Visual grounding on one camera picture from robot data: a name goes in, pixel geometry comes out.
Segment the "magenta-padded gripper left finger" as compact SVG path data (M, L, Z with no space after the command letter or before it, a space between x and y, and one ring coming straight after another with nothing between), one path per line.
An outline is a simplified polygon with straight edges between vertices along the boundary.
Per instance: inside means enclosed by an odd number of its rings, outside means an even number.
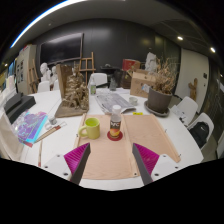
M90 155L90 144L85 143L65 155L57 154L42 166L56 176L78 185Z

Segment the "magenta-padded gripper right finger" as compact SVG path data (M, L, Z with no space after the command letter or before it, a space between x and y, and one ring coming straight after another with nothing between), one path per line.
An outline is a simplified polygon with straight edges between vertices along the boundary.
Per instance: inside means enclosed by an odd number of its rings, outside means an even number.
M181 169L181 166L167 154L158 155L137 143L133 144L132 153L137 162L144 185L159 180Z

